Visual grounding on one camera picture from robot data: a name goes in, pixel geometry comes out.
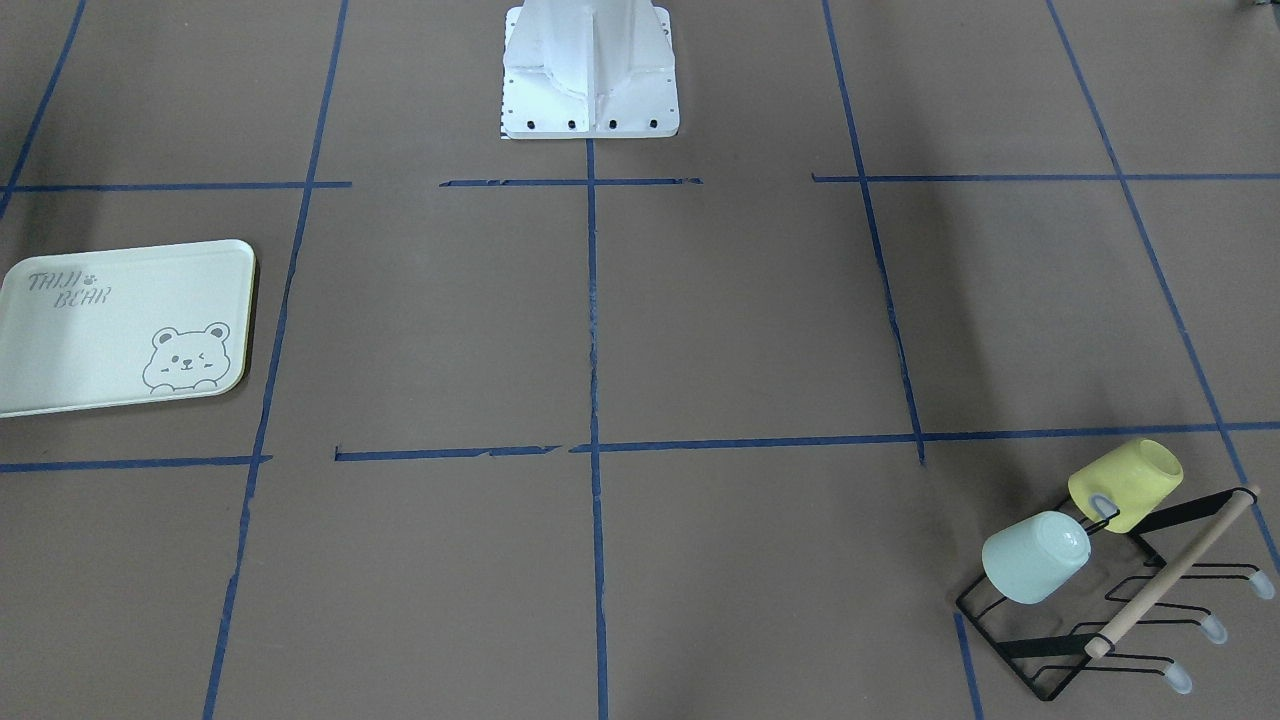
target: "white tray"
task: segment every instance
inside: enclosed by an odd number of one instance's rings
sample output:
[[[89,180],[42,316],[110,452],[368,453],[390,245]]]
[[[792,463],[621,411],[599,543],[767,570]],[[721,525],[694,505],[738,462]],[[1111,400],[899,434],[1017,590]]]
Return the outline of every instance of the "white tray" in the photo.
[[[0,284],[0,418],[227,392],[255,263],[238,240],[18,263]]]

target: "bear drawing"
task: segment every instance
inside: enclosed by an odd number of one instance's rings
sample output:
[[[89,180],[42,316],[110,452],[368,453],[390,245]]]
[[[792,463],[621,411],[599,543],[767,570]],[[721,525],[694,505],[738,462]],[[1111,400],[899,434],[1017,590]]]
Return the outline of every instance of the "bear drawing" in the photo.
[[[142,370],[142,382],[151,388],[151,395],[218,387],[218,380],[232,368],[225,345],[229,334],[225,323],[189,333],[161,329],[151,338],[155,352]]]

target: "bear ear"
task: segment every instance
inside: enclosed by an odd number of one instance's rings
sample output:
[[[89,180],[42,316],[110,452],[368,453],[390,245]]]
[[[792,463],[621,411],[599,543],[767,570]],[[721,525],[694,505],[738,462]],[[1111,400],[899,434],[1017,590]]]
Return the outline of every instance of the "bear ear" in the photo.
[[[151,338],[151,345],[160,347],[175,337],[178,337],[178,331],[173,328],[163,328]]]

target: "wooden handle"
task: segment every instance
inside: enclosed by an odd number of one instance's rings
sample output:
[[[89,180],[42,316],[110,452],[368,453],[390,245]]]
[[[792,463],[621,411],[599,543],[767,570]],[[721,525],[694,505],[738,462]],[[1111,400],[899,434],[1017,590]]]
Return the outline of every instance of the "wooden handle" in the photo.
[[[1084,646],[1084,652],[1089,653],[1089,657],[1098,659],[1115,650],[1120,638],[1133,629],[1133,626],[1138,624],[1138,620],[1142,620],[1142,616],[1146,615],[1152,606],[1160,602],[1160,598],[1174,587],[1174,583],[1181,579],[1181,577],[1192,569],[1192,565],[1194,565],[1196,561],[1204,555],[1204,551],[1207,551],[1210,546],[1213,544],[1213,542],[1217,541],[1224,532],[1226,532],[1226,528],[1229,528],[1231,523],[1234,523],[1235,519],[1244,512],[1244,509],[1257,502],[1257,496],[1261,492],[1261,488],[1251,484],[1248,492],[1244,492],[1243,488],[1240,488],[1240,492],[1233,493],[1217,514],[1213,515],[1213,521],[1206,525],[1204,529],[1196,536],[1196,539],[1187,546],[1187,550],[1178,556],[1178,559],[1157,573],[1156,577],[1147,583],[1147,587],[1142,588],[1142,591],[1135,594],[1133,600],[1130,600],[1129,603],[1120,610],[1120,612],[1116,612],[1116,616],[1112,618],[1106,626],[1098,630],[1098,635],[1101,637],[1089,641],[1089,643]]]

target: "light blue cup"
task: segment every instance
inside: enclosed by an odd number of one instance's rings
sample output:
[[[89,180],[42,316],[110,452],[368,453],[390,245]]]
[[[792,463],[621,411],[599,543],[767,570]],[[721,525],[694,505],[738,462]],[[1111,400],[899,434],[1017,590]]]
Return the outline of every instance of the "light blue cup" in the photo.
[[[996,589],[1034,605],[1089,560],[1089,536],[1079,523],[1050,510],[1000,530],[982,546],[982,566]]]

